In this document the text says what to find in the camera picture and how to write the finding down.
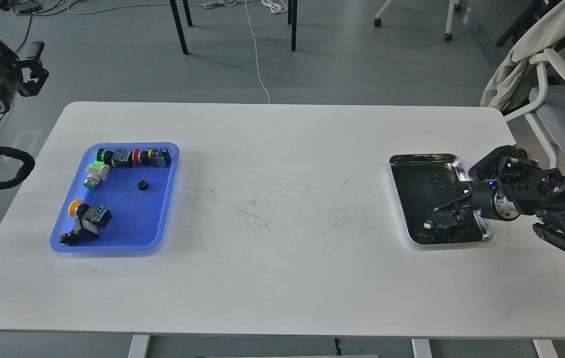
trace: scratch marks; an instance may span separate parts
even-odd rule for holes
[[[245,215],[249,215],[249,216],[254,217],[254,218],[258,218],[258,217],[259,217],[258,215],[254,215],[254,214],[251,214],[251,213],[246,212],[245,210],[239,209],[239,208],[237,208],[236,206],[232,206],[232,208],[235,209],[235,210],[238,211],[238,212],[244,213]]]
[[[308,234],[324,244],[323,252],[332,254],[366,234],[371,209],[358,204],[350,179],[339,185],[313,183],[303,189],[298,194],[305,197],[305,205],[299,211],[305,216]]]
[[[510,312],[512,312],[512,306],[510,306],[510,309],[508,309],[508,311],[506,312],[505,315],[499,317],[498,319],[494,320],[495,322],[499,322],[500,320],[505,319],[506,317],[508,317],[508,315],[510,314]]]

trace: electrical component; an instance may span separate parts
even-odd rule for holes
[[[95,240],[99,237],[98,228],[106,227],[112,219],[112,213],[103,206],[84,204],[76,199],[68,207],[68,213],[75,217],[74,228],[59,236],[59,242],[64,245],[73,245],[78,240],[89,238]]]
[[[90,163],[86,168],[88,176],[84,181],[84,186],[90,190],[95,190],[101,181],[108,179],[109,172],[110,166],[104,162],[94,161]]]
[[[39,1],[29,1],[24,2],[23,4],[16,4],[12,7],[12,11],[18,14],[30,14],[38,12],[42,9],[42,4]]]
[[[114,167],[132,168],[132,152],[130,150],[117,149],[114,151],[114,154],[112,154],[110,163]]]
[[[170,154],[165,149],[151,149],[148,151],[148,164],[158,168],[170,166]]]
[[[144,191],[148,188],[148,182],[145,180],[140,181],[139,183],[137,183],[137,188],[139,188],[139,190]]]

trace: metal tray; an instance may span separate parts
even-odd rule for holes
[[[391,175],[398,194],[408,235],[412,242],[424,246],[487,242],[492,238],[488,221],[478,215],[467,218],[466,224],[439,242],[432,243],[418,236],[426,220],[426,212],[448,203],[460,190],[461,181],[470,181],[462,161],[453,154],[403,154],[389,159]]]

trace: white cable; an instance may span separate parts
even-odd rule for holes
[[[276,3],[276,0],[260,0],[260,3],[269,7],[272,10],[272,13],[285,13],[287,12],[287,5],[284,4],[284,1],[281,0],[281,3]]]
[[[213,9],[215,7],[221,7],[221,6],[236,6],[238,4],[241,3],[247,3],[247,2],[256,2],[258,0],[247,0],[247,1],[239,1],[239,0],[212,0],[212,1],[208,1],[203,3],[202,6],[204,9]]]
[[[251,37],[254,38],[254,52],[256,53],[256,71],[258,73],[258,80],[260,81],[260,85],[263,86],[263,89],[267,93],[267,102],[268,104],[272,104],[272,98],[269,95],[269,91],[265,88],[263,84],[263,80],[260,79],[260,68],[258,67],[258,47],[256,46],[256,35],[254,34],[254,29],[251,27],[251,20],[249,20],[249,12],[247,10],[247,2],[245,2],[245,13],[247,14],[247,22],[249,24],[249,29],[251,30]]]

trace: chair leg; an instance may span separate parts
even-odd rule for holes
[[[548,139],[547,135],[544,133],[544,130],[541,129],[541,125],[539,124],[539,120],[537,119],[537,115],[534,112],[529,112],[524,115],[528,124],[532,128],[532,131],[535,132],[535,136],[539,140],[541,147],[546,151],[548,155],[549,166],[548,169],[557,168],[559,166],[559,158],[557,156],[557,151],[551,140]]]
[[[176,24],[176,31],[179,34],[179,41],[181,43],[181,50],[183,54],[188,54],[188,46],[185,43],[185,35],[183,34],[183,27],[181,25],[181,17],[179,16],[179,9],[176,6],[176,0],[170,0],[170,7],[172,8],[172,15],[174,16],[174,23]]]
[[[296,50],[296,25],[298,23],[298,0],[289,0],[293,4],[291,11],[291,50]]]
[[[188,22],[188,27],[192,27],[192,15],[189,13],[188,0],[183,0],[183,8],[185,9],[185,20]]]
[[[392,2],[393,0],[387,0],[384,5],[380,7],[380,10],[377,10],[376,15],[373,16],[373,26],[380,27],[382,25],[382,14],[391,6]]]
[[[448,2],[448,16],[446,17],[446,32],[444,32],[444,41],[451,41],[453,34],[451,33],[451,26],[453,26],[453,13],[455,12],[455,0]]]

